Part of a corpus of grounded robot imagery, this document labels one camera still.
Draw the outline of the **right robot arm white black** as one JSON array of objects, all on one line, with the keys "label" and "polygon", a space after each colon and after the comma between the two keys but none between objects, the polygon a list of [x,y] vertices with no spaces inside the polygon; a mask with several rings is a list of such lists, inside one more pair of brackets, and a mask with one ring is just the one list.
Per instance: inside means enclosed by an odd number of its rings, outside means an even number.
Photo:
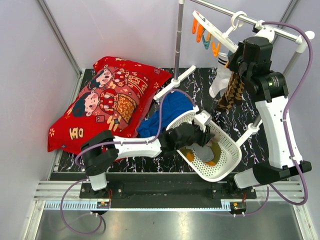
[{"label": "right robot arm white black", "polygon": [[227,185],[228,195],[239,198],[245,188],[268,185],[304,174],[312,164],[304,161],[295,142],[290,117],[285,113],[289,92],[284,75],[270,69],[273,45],[265,37],[252,36],[238,43],[228,68],[244,83],[261,118],[268,145],[268,162],[237,173]]}]

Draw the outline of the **green striped sock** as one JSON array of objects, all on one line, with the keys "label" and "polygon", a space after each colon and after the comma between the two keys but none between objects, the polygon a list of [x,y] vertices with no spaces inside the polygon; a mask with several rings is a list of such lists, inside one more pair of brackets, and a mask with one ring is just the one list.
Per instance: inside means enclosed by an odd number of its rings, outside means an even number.
[{"label": "green striped sock", "polygon": [[210,147],[210,149],[211,149],[211,151],[212,151],[212,153],[213,153],[213,159],[210,160],[210,161],[208,161],[208,162],[206,162],[206,164],[207,164],[208,166],[213,167],[213,166],[216,166],[217,163],[218,163],[219,160],[220,160],[221,147],[220,147],[220,145],[219,145],[218,143],[216,143],[216,144],[213,144],[212,147]]},{"label": "green striped sock", "polygon": [[192,149],[188,149],[186,147],[183,147],[179,150],[182,155],[189,161],[189,162],[193,162],[195,159],[195,155]]}]

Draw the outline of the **brown yellow diamond sock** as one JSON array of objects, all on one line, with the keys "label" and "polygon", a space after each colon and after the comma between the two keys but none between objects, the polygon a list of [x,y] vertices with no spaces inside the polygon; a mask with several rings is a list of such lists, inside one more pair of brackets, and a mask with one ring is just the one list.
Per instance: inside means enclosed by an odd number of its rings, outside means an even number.
[{"label": "brown yellow diamond sock", "polygon": [[227,89],[218,100],[215,110],[223,113],[230,110],[234,105],[241,105],[244,91],[245,84],[241,80],[239,74],[232,72]]}]

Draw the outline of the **white round clip hanger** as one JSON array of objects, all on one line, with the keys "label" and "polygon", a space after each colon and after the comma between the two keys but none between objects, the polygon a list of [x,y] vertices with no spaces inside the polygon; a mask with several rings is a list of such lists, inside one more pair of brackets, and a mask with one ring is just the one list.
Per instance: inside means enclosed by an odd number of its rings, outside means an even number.
[{"label": "white round clip hanger", "polygon": [[229,35],[231,32],[244,25],[244,22],[240,21],[238,17],[247,16],[245,12],[237,11],[233,14],[230,20],[231,26],[225,32],[221,32],[198,11],[194,10],[192,15],[192,33],[196,34],[196,41],[198,43],[202,41],[206,49],[211,45],[214,57],[218,57],[221,45],[225,46],[232,53],[237,50],[238,46],[229,38]]}]

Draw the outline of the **maroon striped beige sock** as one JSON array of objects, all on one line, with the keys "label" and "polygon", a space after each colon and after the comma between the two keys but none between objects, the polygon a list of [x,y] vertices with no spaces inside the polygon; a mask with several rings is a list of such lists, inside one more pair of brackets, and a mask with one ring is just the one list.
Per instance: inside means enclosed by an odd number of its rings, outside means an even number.
[{"label": "maroon striped beige sock", "polygon": [[220,141],[220,138],[221,136],[219,134],[216,134],[209,140],[207,146],[212,147],[214,144],[217,144]]}]

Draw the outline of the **white black striped sock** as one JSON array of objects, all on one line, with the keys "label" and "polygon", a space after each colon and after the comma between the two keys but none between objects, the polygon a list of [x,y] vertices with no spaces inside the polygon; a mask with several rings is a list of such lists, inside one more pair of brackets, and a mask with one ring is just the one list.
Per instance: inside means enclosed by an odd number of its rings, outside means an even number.
[{"label": "white black striped sock", "polygon": [[222,97],[225,93],[232,72],[225,67],[228,62],[228,54],[220,52],[217,57],[217,71],[216,76],[209,88],[209,95],[215,98],[218,94]]}]

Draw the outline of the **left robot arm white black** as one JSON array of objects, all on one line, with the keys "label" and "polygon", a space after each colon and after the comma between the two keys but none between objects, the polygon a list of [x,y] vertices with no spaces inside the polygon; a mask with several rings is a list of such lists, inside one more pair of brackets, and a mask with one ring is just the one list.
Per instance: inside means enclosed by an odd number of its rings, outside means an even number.
[{"label": "left robot arm white black", "polygon": [[103,198],[108,193],[105,172],[116,160],[167,156],[184,147],[204,147],[215,136],[209,126],[202,129],[195,123],[186,122],[158,136],[146,138],[124,138],[105,130],[84,143],[79,155],[82,156],[85,174],[91,183],[90,192],[97,198]]}]

